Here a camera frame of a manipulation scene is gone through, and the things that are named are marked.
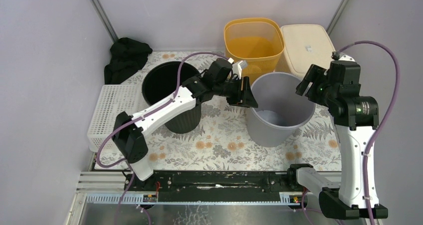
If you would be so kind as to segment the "grey bucket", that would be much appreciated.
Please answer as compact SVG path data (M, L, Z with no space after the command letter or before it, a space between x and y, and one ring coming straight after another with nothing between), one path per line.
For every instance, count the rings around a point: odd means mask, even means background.
M263 147L281 145L312 118L316 105L296 94L301 80L292 74L272 72L257 78L251 90L257 108L246 111L247 131Z

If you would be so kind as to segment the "cream large container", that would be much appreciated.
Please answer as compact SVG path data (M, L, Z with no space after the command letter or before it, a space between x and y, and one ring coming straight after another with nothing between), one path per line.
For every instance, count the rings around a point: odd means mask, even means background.
M312 64L328 69L335 47L318 24L291 24L280 28L285 48L275 72L285 72L303 79Z

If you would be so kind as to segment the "yellow plastic waste basket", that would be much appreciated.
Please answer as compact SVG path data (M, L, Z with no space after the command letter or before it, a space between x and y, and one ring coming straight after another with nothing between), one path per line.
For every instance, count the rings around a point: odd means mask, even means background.
M268 18L241 18L228 22L223 30L225 56L245 60L242 75L252 84L271 73L285 49L283 35L276 22Z

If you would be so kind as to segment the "black round bucket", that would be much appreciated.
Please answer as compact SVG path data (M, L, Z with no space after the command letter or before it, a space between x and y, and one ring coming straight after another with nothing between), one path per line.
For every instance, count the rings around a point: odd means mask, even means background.
M144 78L142 94L148 105L153 105L176 89L179 61L162 63L153 68ZM201 105L171 119L165 126L174 133L185 134L194 130L201 120Z

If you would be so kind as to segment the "white perforated basket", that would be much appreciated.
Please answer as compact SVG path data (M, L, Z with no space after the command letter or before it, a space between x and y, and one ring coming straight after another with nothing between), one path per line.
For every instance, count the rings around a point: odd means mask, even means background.
M112 133L115 119L121 112L131 115L141 110L140 85L102 86L94 114L88 128L89 149L97 152L105 138Z

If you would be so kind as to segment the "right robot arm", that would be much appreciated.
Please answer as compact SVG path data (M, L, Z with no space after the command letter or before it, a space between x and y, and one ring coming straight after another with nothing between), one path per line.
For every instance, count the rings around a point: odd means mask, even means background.
M325 69L311 65L296 93L327 107L333 117L341 153L341 183L332 184L309 164L292 165L286 177L290 190L307 188L317 196L323 215L330 219L385 219L374 182L373 142L379 127L374 97L360 95L361 68L354 61L334 60Z

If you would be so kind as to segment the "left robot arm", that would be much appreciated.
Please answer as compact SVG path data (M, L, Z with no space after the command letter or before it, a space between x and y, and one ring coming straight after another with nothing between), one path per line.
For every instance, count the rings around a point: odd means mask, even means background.
M178 115L194 109L214 96L225 97L232 106L257 108L249 77L242 76L245 60L218 58L204 73L190 77L170 95L145 110L128 115L120 113L111 138L136 177L140 189L150 190L155 183L153 168L146 155L146 138Z

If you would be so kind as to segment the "floral patterned table mat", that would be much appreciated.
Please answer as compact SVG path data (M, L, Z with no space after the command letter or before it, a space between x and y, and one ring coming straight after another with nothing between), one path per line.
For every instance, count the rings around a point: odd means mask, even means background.
M175 134L163 126L147 144L146 158L157 170L283 171L294 163L308 163L324 172L341 169L331 118L321 106L282 144L267 148L248 135L245 109L215 97L202 105L202 118L194 130Z

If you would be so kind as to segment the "black crumpled cloth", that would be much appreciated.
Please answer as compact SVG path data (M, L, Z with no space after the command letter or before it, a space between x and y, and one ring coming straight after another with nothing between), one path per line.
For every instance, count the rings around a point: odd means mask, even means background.
M147 43L127 37L118 39L110 48L111 59L104 67L104 83L121 84L146 65L152 52Z

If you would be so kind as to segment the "aluminium frame rail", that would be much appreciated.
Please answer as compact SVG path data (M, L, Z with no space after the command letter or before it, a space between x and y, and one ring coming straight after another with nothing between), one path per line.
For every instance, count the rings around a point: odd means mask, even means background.
M159 202L152 192L125 188L130 173L82 172L67 225L367 225L367 219L325 217L312 193L299 202Z

